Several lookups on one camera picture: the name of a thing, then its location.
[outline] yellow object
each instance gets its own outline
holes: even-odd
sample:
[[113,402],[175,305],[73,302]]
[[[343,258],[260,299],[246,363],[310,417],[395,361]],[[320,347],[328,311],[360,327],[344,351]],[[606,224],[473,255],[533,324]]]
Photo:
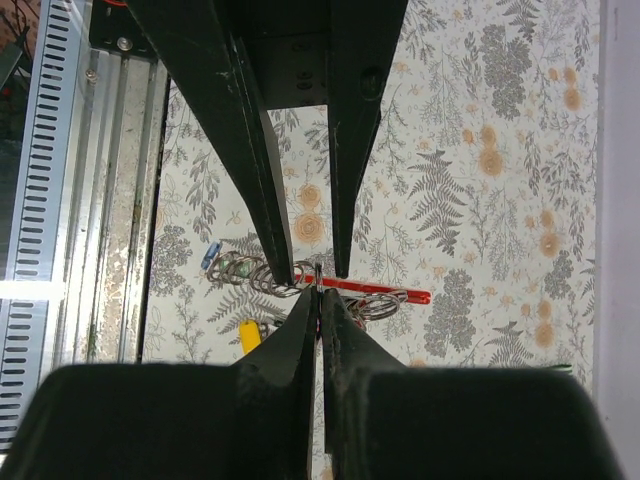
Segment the yellow object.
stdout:
[[240,324],[240,343],[245,355],[262,343],[260,330],[255,321],[245,320]]

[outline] slotted metal rail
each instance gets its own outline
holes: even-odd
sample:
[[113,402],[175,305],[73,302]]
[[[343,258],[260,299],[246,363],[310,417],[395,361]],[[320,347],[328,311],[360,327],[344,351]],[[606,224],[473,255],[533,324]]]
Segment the slotted metal rail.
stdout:
[[[82,36],[76,12],[84,7],[85,0],[43,0],[41,7],[6,274],[8,281],[45,282],[35,284],[38,289],[52,287]],[[52,301],[2,300],[0,453],[38,385]]]
[[138,355],[167,73],[44,0],[0,306],[0,461],[44,377]]

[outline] coiled wire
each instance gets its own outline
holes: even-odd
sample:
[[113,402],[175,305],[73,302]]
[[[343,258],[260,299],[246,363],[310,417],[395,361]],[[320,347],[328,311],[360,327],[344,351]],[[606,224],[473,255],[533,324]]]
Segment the coiled wire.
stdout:
[[[298,295],[303,290],[306,275],[315,276],[315,267],[305,260],[294,262],[294,278],[298,279],[291,286],[278,285],[273,280],[269,265],[261,257],[243,255],[230,251],[218,255],[206,271],[211,282],[229,283],[231,285],[247,284],[254,290],[278,298]],[[407,292],[396,290],[390,293],[371,293],[362,296],[343,296],[347,309],[356,323],[366,329],[365,322],[374,322],[388,318],[400,309],[407,301]]]

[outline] red rod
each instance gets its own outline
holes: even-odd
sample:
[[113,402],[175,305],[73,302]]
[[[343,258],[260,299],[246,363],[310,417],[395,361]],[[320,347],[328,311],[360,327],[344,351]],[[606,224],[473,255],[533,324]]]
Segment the red rod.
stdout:
[[[306,274],[302,283],[313,283],[315,280],[314,275]],[[296,281],[300,281],[300,274],[296,274]],[[431,292],[425,290],[410,290],[403,287],[388,287],[386,285],[379,285],[376,283],[356,282],[353,280],[343,280],[341,278],[334,277],[322,277],[322,285],[329,288],[341,288],[343,290],[349,290],[351,292],[362,293],[391,293],[398,290],[407,292],[407,302],[415,303],[418,305],[429,305],[431,303]]]

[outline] floral patterned surface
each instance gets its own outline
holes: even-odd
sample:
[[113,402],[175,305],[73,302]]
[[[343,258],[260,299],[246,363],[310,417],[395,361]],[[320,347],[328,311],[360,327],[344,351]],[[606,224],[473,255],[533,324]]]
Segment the floral patterned surface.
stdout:
[[[353,278],[433,293],[430,306],[370,324],[402,361],[571,363],[590,388],[598,41],[595,0],[410,0],[351,261]],[[294,256],[330,272],[326,109],[272,120]],[[241,320],[286,315],[292,301],[203,278],[202,256],[218,239],[261,253],[242,199],[173,88],[147,360],[232,362]],[[316,433],[318,473],[320,422]]]

